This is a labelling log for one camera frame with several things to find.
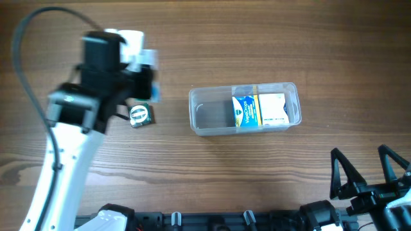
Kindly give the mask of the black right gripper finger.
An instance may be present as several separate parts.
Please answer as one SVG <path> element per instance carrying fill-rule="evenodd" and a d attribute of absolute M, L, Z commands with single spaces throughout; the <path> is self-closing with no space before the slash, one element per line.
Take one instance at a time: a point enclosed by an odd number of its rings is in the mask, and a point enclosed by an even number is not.
<path fill-rule="evenodd" d="M 341 183 L 340 167 L 343 169 L 347 182 Z M 331 185 L 329 197 L 331 200 L 346 200 L 358 196 L 367 182 L 347 157 L 338 149 L 331 150 Z"/>
<path fill-rule="evenodd" d="M 390 164 L 390 159 L 392 159 L 397 165 L 403 168 L 405 171 L 408 169 L 410 162 L 405 158 L 398 155 L 395 151 L 389 148 L 387 145 L 382 144 L 378 147 L 378 153 L 380 156 L 380 162 L 383 169 L 383 174 L 386 183 L 393 183 L 398 181 L 398 178 Z"/>

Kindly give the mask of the white green Panadol box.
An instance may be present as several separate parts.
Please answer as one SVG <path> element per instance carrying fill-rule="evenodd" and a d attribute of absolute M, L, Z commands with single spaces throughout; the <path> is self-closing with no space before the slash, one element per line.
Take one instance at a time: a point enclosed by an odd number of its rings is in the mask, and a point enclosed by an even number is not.
<path fill-rule="evenodd" d="M 152 95 L 150 101 L 153 103 L 158 103 L 161 101 L 161 86 L 157 81 L 152 82 Z"/>

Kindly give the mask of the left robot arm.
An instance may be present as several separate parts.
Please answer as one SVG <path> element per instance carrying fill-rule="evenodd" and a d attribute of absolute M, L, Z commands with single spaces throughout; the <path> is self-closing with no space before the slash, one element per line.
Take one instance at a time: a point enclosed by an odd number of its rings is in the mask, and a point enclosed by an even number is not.
<path fill-rule="evenodd" d="M 128 99 L 157 101 L 157 52 L 144 33 L 90 31 L 83 37 L 80 81 L 61 84 L 44 114 L 47 144 L 39 181 L 23 230 L 74 230 L 93 156 L 111 117 Z"/>

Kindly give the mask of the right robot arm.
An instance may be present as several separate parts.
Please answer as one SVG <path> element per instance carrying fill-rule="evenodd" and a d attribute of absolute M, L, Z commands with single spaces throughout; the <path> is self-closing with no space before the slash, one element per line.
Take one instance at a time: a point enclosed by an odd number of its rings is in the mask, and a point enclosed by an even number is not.
<path fill-rule="evenodd" d="M 378 147 L 385 182 L 369 185 L 338 149 L 331 150 L 332 200 L 351 200 L 348 216 L 369 214 L 377 230 L 410 230 L 410 162 Z"/>

